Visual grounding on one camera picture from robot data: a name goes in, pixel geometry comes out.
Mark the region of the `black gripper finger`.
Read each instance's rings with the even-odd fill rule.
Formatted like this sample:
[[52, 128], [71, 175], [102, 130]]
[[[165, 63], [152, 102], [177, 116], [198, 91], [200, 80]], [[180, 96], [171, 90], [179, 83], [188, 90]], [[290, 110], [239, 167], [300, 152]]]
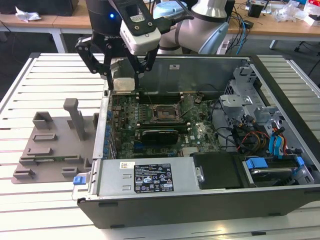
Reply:
[[113, 46], [110, 43], [102, 44], [104, 47], [104, 60], [103, 63], [99, 62], [94, 54], [91, 52], [92, 38], [80, 37], [77, 40], [75, 49], [82, 61], [92, 74], [99, 74], [102, 79], [107, 80], [108, 89], [113, 90], [113, 77], [111, 72], [111, 61]]
[[144, 72], [150, 72], [152, 70], [159, 48], [160, 45], [158, 44], [155, 49], [148, 51], [142, 61], [140, 61], [136, 55], [131, 54], [130, 51], [128, 52], [128, 60], [134, 71], [135, 88], [139, 88], [140, 85], [139, 75], [143, 74]]

